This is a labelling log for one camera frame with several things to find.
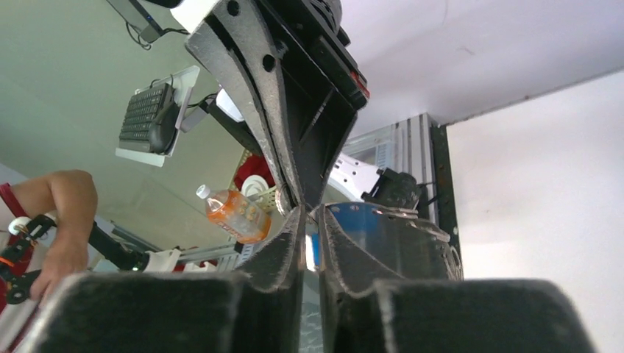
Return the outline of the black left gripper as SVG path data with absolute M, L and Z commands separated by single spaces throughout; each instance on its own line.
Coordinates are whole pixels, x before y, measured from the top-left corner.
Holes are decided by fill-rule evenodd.
M 370 93 L 340 1 L 219 1 L 186 48 L 241 112 L 282 207 L 316 204 Z

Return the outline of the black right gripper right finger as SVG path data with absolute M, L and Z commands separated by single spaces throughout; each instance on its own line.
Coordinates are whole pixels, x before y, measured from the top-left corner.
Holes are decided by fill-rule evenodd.
M 540 279 L 376 279 L 322 287 L 326 352 L 593 352 L 571 301 Z

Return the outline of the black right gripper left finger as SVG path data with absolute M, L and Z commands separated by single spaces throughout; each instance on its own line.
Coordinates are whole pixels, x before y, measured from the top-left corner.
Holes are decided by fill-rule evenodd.
M 306 213 L 225 272 L 84 273 L 43 306 L 20 352 L 297 352 Z

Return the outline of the metal oval keyring plate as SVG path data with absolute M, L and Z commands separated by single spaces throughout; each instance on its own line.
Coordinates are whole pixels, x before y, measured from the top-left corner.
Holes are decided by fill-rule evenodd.
M 416 210 L 376 204 L 390 248 L 387 262 L 382 263 L 352 242 L 325 210 L 325 204 L 340 202 L 352 201 L 332 191 L 316 204 L 294 208 L 280 232 L 252 261 L 273 277 L 290 280 L 306 270 L 307 251 L 311 250 L 320 285 L 351 294 L 369 290 L 376 279 L 462 280 L 453 276 L 455 271 L 447 260 L 450 235 L 420 218 Z

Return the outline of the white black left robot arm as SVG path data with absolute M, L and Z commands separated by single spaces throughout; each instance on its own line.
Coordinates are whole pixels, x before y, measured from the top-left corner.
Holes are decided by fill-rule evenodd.
M 412 208 L 412 176 L 342 153 L 369 101 L 347 51 L 340 1 L 163 1 L 188 52 L 258 143 L 280 206 L 313 209 L 326 187 L 354 202 Z

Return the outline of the bare person forearm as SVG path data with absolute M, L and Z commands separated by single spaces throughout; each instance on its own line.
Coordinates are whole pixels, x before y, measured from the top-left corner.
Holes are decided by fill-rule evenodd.
M 58 240 L 88 242 L 98 205 L 88 172 L 55 171 L 11 185 L 9 190 L 29 217 L 56 214 Z

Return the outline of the bare person hand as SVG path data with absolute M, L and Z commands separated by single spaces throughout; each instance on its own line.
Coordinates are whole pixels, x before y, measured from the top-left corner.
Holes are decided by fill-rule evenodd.
M 57 231 L 41 272 L 31 286 L 33 300 L 44 302 L 66 277 L 87 268 L 88 238 L 87 232 Z

